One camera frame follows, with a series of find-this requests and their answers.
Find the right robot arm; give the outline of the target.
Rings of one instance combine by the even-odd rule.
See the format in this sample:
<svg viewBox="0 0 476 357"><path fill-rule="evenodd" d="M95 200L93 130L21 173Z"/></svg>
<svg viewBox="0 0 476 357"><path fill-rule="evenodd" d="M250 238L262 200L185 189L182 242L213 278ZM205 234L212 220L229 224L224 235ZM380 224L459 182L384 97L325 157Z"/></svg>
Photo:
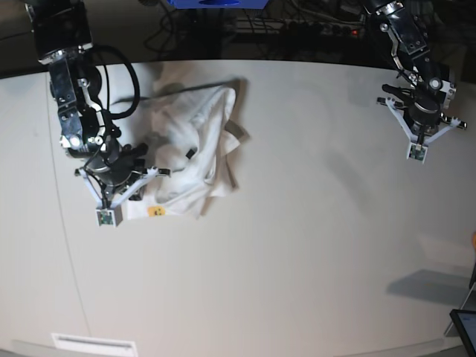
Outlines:
<svg viewBox="0 0 476 357"><path fill-rule="evenodd" d="M146 173L146 144L119 142L116 121L131 116L140 103L138 76L126 56L110 45L94 45L83 1L27 1L38 60L50 75L49 89L57 105L61 127L60 144L66 154L80 159L76 171L94 179L100 188L100 203L109 205L117 194L141 200L144 187L133 184ZM94 55L112 54L126 67L134 95L130 107L112 113L101 103L99 93L110 85L107 71L100 72Z"/></svg>

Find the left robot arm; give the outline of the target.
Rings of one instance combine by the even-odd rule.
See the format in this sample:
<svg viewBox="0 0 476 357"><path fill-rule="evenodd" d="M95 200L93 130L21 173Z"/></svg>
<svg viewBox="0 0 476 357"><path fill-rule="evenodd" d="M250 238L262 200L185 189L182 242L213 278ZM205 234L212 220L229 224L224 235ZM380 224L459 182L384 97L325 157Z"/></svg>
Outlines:
<svg viewBox="0 0 476 357"><path fill-rule="evenodd" d="M368 32L378 50L407 86L383 85L399 99L403 120L415 135L437 133L444 110L456 95L453 71L434 60L425 24L411 14L403 1L363 1Z"/></svg>

